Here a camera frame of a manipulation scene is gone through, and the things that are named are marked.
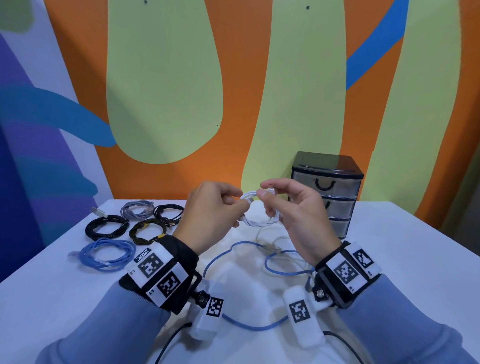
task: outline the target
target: drawer handle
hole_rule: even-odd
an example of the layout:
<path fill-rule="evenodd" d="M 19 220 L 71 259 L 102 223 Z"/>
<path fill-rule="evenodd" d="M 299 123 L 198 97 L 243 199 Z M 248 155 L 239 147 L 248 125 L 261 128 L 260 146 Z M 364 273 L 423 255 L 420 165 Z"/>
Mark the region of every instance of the drawer handle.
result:
<path fill-rule="evenodd" d="M 317 188 L 320 190 L 320 191 L 329 191 L 333 188 L 333 186 L 335 186 L 335 181 L 332 181 L 332 183 L 330 184 L 330 186 L 328 186 L 327 188 L 324 188 L 324 187 L 320 187 L 320 185 L 318 184 L 318 178 L 315 180 L 315 186 L 317 186 Z"/>

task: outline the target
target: right hand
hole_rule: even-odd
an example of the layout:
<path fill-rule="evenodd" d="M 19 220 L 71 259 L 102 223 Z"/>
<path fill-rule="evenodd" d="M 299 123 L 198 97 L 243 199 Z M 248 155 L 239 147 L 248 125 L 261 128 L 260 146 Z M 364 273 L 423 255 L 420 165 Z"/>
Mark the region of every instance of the right hand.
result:
<path fill-rule="evenodd" d="M 307 263 L 315 267 L 342 244 L 317 191 L 288 178 L 267 180 L 260 187 L 275 188 L 275 195 L 258 190 L 257 196 L 264 203 L 269 217 L 275 215 L 275 210 L 280 212 L 280 221 L 297 252 Z M 294 202 L 286 201 L 277 194 L 287 194 Z"/>

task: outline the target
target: black drawer cabinet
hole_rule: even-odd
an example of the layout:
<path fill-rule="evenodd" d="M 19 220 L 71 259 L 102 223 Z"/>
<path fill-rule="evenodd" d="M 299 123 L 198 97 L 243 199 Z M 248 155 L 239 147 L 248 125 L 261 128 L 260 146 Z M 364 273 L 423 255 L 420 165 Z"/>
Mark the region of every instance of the black drawer cabinet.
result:
<path fill-rule="evenodd" d="M 298 152 L 292 179 L 318 191 L 340 239 L 347 236 L 363 173 L 352 157 Z"/>

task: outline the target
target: wall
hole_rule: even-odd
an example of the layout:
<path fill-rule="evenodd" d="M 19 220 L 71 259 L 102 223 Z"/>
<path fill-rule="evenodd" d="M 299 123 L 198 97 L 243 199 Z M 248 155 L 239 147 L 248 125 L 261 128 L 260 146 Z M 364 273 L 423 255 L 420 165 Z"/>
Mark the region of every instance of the wall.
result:
<path fill-rule="evenodd" d="M 112 196 L 251 190 L 298 150 L 352 155 L 361 200 L 439 228 L 480 140 L 476 0 L 0 6 L 2 127 L 47 244 Z"/>

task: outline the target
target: blue sleeve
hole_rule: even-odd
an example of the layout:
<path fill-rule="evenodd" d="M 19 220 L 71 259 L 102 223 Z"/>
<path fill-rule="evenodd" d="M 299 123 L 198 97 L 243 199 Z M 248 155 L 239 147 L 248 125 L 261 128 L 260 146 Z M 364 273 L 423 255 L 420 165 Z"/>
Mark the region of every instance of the blue sleeve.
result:
<path fill-rule="evenodd" d="M 376 363 L 478 364 L 458 331 L 424 315 L 385 275 L 337 312 Z"/>
<path fill-rule="evenodd" d="M 169 318 L 116 282 L 72 334 L 42 350 L 36 364 L 145 363 Z"/>

